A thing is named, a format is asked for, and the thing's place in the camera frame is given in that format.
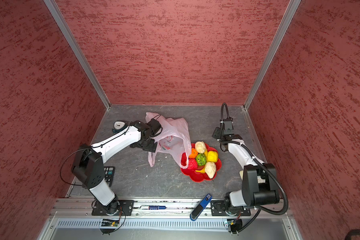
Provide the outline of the yellow fake lemon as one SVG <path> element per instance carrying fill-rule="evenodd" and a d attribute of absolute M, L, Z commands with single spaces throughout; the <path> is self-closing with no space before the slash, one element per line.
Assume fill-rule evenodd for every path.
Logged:
<path fill-rule="evenodd" d="M 216 163 L 219 159 L 219 155 L 216 151 L 209 151 L 207 153 L 207 162 Z"/>

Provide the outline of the pink plastic bag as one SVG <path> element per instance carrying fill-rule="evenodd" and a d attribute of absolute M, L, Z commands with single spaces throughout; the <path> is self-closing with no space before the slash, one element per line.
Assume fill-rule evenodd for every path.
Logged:
<path fill-rule="evenodd" d="M 178 166 L 187 169 L 189 165 L 188 157 L 192 152 L 189 126 L 184 118 L 172 119 L 165 118 L 157 113 L 146 113 L 146 121 L 157 120 L 162 131 L 153 139 L 157 144 L 154 152 L 149 152 L 148 162 L 151 167 L 155 165 L 157 153 L 170 154 Z"/>

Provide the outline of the green fake apple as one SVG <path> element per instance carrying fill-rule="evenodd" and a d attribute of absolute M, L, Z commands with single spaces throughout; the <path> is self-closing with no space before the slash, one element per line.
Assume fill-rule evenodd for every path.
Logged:
<path fill-rule="evenodd" d="M 195 157 L 198 166 L 204 166 L 207 163 L 207 157 L 204 154 L 198 154 Z"/>

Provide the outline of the orange fake tangerine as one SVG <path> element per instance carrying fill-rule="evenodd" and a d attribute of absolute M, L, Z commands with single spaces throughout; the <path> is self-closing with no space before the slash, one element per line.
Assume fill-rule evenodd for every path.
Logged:
<path fill-rule="evenodd" d="M 195 148 L 191 149 L 191 154 L 189 155 L 189 159 L 195 159 L 198 156 L 198 152 Z"/>

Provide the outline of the beige fake fruit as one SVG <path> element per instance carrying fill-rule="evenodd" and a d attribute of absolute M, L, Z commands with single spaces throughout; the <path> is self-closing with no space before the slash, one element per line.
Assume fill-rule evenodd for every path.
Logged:
<path fill-rule="evenodd" d="M 204 167 L 204 171 L 209 179 L 213 179 L 217 171 L 216 164 L 214 162 L 207 162 Z"/>

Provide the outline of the yellow fake banana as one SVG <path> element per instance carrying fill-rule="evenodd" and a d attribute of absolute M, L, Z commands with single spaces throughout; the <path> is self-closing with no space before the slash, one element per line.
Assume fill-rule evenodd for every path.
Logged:
<path fill-rule="evenodd" d="M 205 168 L 203 168 L 203 169 L 201 169 L 201 170 L 195 170 L 195 172 L 201 173 L 201 174 L 205 174 L 205 173 L 206 173 Z"/>

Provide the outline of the red fake strawberry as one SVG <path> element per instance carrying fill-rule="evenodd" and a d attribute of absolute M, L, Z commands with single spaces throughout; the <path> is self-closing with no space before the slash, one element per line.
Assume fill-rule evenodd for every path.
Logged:
<path fill-rule="evenodd" d="M 196 170 L 199 167 L 195 159 L 189 159 L 188 170 Z"/>

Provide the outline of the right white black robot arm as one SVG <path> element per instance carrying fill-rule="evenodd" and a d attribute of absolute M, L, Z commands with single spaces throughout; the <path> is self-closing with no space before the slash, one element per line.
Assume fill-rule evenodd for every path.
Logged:
<path fill-rule="evenodd" d="M 239 135 L 234 134 L 233 120 L 220 120 L 220 126 L 213 133 L 223 151 L 232 154 L 242 167 L 242 184 L 238 191 L 226 194 L 226 208 L 254 208 L 277 204 L 280 188 L 276 183 L 277 172 L 272 164 L 266 164 L 245 145 Z"/>

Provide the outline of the white teal kitchen timer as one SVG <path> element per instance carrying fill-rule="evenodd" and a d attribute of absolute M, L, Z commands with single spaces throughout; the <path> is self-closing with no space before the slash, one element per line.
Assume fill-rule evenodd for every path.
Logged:
<path fill-rule="evenodd" d="M 129 126 L 129 122 L 127 121 L 115 121 L 112 132 L 114 135 L 124 131 Z"/>

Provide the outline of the cream yellow calculator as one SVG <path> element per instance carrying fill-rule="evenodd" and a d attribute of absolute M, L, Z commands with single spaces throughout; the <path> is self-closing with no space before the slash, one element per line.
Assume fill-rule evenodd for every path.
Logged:
<path fill-rule="evenodd" d="M 240 174 L 241 179 L 243 180 L 244 171 L 240 171 L 239 174 Z M 257 181 L 258 181 L 259 184 L 264 184 L 264 183 L 266 183 L 266 180 L 265 180 L 265 179 L 262 179 L 261 176 L 257 176 Z"/>

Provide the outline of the right circuit board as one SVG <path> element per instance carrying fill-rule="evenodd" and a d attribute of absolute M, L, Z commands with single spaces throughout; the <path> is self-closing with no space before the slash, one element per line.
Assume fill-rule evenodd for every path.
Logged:
<path fill-rule="evenodd" d="M 243 221 L 238 220 L 227 220 L 227 228 L 230 233 L 237 233 L 243 227 Z"/>

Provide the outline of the blue pen in rail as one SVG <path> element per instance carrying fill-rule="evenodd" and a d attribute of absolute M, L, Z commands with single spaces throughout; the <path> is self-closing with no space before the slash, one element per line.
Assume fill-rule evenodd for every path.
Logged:
<path fill-rule="evenodd" d="M 140 207 L 141 210 L 165 210 L 167 207 L 166 206 L 154 206 L 154 205 L 143 205 Z"/>

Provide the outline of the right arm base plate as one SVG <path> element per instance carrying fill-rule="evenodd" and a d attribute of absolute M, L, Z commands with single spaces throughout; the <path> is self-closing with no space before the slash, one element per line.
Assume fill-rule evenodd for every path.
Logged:
<path fill-rule="evenodd" d="M 225 217 L 238 217 L 251 216 L 251 211 L 249 209 L 244 209 L 244 207 L 229 207 L 225 201 L 222 200 L 212 200 L 211 201 L 211 212 L 212 216 L 225 216 Z"/>

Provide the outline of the aluminium front rail frame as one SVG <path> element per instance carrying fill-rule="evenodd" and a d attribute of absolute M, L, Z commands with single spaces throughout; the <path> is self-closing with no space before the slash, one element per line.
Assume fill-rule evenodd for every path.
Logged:
<path fill-rule="evenodd" d="M 211 203 L 196 221 L 190 214 L 196 199 L 122 198 L 135 201 L 132 214 L 92 216 L 91 198 L 58 199 L 50 212 L 41 240 L 300 240 L 302 235 L 291 211 L 276 216 L 249 209 L 251 216 L 212 216 Z M 143 205 L 165 210 L 141 210 Z M 120 220 L 116 228 L 101 227 L 102 219 Z M 243 221 L 237 233 L 228 232 L 227 220 Z"/>

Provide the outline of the right aluminium corner post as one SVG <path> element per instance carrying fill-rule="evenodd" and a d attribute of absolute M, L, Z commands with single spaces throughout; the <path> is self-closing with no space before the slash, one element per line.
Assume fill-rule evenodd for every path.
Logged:
<path fill-rule="evenodd" d="M 244 103 L 244 110 L 248 111 L 250 108 L 250 105 L 252 101 L 255 98 L 255 95 L 268 71 L 268 68 L 270 67 L 272 60 L 292 22 L 292 19 L 301 3 L 301 0 L 290 0 L 289 4 L 286 8 L 286 11 L 281 19 L 281 22 L 278 26 L 278 29 L 274 35 L 274 38 L 272 40 L 272 43 L 269 47 L 269 50 L 267 51 L 266 57 L 262 63 L 262 66 L 259 70 L 259 73 L 255 79 L 255 82 L 251 88 L 251 91 Z"/>

